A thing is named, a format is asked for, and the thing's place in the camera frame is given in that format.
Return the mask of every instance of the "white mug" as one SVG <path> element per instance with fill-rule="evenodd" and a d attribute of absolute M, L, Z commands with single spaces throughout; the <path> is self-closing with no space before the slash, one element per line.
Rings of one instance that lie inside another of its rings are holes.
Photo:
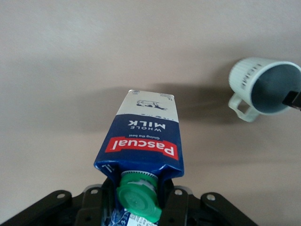
<path fill-rule="evenodd" d="M 229 107 L 252 122 L 259 114 L 274 115 L 290 108 L 282 101 L 289 91 L 301 91 L 301 68 L 288 61 L 246 58 L 231 69 L 229 84 L 235 92 Z M 242 100 L 249 105 L 246 112 L 238 109 Z"/>

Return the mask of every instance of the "red label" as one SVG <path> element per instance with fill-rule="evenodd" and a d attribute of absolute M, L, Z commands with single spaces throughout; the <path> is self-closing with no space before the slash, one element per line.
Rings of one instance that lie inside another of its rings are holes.
<path fill-rule="evenodd" d="M 165 140 L 113 137 L 110 139 L 105 152 L 120 152 L 122 149 L 161 152 L 165 156 L 179 160 L 177 146 Z"/>

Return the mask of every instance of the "metal bolt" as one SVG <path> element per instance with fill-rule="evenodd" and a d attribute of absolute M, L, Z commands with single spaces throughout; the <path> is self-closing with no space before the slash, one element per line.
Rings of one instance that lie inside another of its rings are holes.
<path fill-rule="evenodd" d="M 210 201 L 215 201 L 215 196 L 213 194 L 208 194 L 207 199 Z"/>
<path fill-rule="evenodd" d="M 174 193 L 176 195 L 182 195 L 183 194 L 182 190 L 180 190 L 180 189 L 175 190 Z"/>
<path fill-rule="evenodd" d="M 57 197 L 58 199 L 62 199 L 62 198 L 65 197 L 65 194 L 64 194 L 64 193 L 61 193 L 61 194 L 58 194 L 56 197 Z"/>
<path fill-rule="evenodd" d="M 97 189 L 93 189 L 92 191 L 91 191 L 91 194 L 97 194 L 98 193 L 98 190 Z"/>

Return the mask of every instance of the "green cap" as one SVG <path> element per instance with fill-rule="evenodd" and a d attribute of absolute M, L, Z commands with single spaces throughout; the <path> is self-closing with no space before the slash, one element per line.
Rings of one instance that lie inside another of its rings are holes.
<path fill-rule="evenodd" d="M 156 180 L 142 173 L 125 174 L 117 188 L 117 196 L 121 205 L 130 213 L 156 223 L 162 210 L 158 207 Z"/>

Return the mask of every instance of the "mug handle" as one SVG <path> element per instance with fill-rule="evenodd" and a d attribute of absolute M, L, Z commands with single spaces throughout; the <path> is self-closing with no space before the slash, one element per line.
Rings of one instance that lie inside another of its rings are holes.
<path fill-rule="evenodd" d="M 231 99 L 228 103 L 228 106 L 231 109 L 233 109 L 236 112 L 237 116 L 239 118 L 241 118 L 242 120 L 245 120 L 247 122 L 253 122 L 257 118 L 259 113 L 252 106 L 250 106 L 245 113 L 243 113 L 241 110 L 239 110 L 238 106 L 240 105 L 242 100 L 243 99 L 238 94 L 234 93 L 234 95 L 231 97 Z"/>

